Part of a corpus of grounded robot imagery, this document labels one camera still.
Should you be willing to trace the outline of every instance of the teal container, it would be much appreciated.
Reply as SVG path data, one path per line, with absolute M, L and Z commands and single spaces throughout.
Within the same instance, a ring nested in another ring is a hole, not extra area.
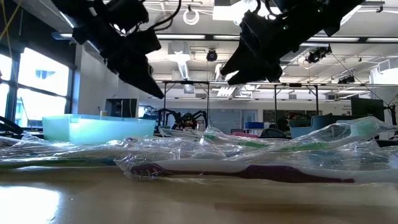
M 110 116 L 65 114 L 43 117 L 46 140 L 74 144 L 104 144 L 126 137 L 153 136 L 154 120 Z

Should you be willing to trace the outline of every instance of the light blue plastic bin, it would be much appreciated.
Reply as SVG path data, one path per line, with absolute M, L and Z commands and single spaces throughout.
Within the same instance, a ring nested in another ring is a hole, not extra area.
M 65 114 L 43 117 L 44 139 L 74 144 L 103 144 L 126 137 L 153 136 L 154 120 Z

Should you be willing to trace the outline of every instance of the desk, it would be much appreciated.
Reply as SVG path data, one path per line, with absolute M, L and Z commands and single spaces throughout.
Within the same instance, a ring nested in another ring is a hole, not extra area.
M 0 223 L 398 223 L 395 185 L 131 180 L 117 168 L 0 171 Z

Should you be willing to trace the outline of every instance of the wooden table surface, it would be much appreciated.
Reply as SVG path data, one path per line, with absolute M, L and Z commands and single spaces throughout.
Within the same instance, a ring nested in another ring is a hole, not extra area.
M 0 171 L 0 223 L 398 223 L 396 185 L 128 179 L 118 168 Z

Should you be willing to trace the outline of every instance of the security camera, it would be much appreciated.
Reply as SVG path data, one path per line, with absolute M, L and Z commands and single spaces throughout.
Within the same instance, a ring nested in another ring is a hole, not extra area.
M 208 62 L 214 62 L 217 60 L 217 53 L 216 50 L 209 50 L 206 57 Z

